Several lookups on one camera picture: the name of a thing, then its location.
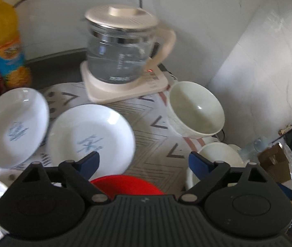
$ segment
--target tablecloth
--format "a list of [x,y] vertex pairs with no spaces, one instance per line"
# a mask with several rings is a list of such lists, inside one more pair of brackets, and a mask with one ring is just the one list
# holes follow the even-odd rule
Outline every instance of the tablecloth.
[[[169,80],[169,89],[177,79],[170,72],[164,74]],[[178,196],[185,183],[189,153],[199,151],[205,143],[217,139],[183,138],[170,127],[166,116],[168,89],[165,92],[127,99],[106,106],[127,119],[136,138],[136,152],[124,174],[140,177],[153,183],[163,192]],[[50,110],[48,131],[55,119],[67,109],[91,104],[83,82],[50,86],[41,90],[41,93],[46,98]],[[44,166],[52,166],[51,157],[47,154],[46,141],[47,136],[26,162],[11,169],[0,168],[0,181],[9,186],[32,161],[41,161]]]

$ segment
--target glass kettle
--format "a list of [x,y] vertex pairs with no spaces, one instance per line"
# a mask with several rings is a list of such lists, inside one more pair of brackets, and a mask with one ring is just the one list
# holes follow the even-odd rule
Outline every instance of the glass kettle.
[[[157,66],[172,51],[176,41],[172,29],[159,25],[147,11],[126,5],[103,5],[86,12],[90,38],[87,46],[88,69],[109,84],[126,84],[138,79],[148,62]],[[155,37],[165,39],[152,58]]]

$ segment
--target screw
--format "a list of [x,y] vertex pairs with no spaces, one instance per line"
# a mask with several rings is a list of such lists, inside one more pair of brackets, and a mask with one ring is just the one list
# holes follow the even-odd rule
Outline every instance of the screw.
[[94,203],[104,203],[108,200],[108,197],[105,194],[95,194],[91,199]]
[[194,194],[184,194],[181,197],[181,200],[184,201],[185,203],[193,203],[197,200],[197,196]]

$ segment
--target white wall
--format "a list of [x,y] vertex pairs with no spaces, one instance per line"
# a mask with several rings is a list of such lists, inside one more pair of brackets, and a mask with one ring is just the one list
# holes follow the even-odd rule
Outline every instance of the white wall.
[[[6,0],[13,4],[17,0]],[[27,59],[86,47],[84,12],[102,3],[138,0],[30,0],[18,7]],[[165,65],[181,80],[206,84],[245,31],[261,0],[144,0],[145,9],[177,31]]]
[[263,0],[208,88],[223,105],[228,143],[292,122],[292,0]]

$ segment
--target blue floral pattern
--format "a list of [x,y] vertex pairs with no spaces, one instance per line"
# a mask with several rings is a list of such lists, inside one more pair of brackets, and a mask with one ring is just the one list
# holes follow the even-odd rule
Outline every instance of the blue floral pattern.
[[26,131],[28,130],[28,127],[24,127],[24,124],[21,121],[14,122],[12,124],[12,127],[9,128],[8,136],[10,138],[10,141],[17,141],[22,136],[26,134]]
[[84,153],[90,153],[92,151],[99,151],[100,149],[103,148],[103,146],[100,146],[98,143],[99,141],[101,141],[102,139],[104,139],[103,137],[98,138],[97,135],[92,135],[89,136],[85,139],[83,139],[82,141],[77,142],[78,145],[81,145],[81,149],[79,149],[77,151],[77,153],[80,153],[82,151],[84,151]]

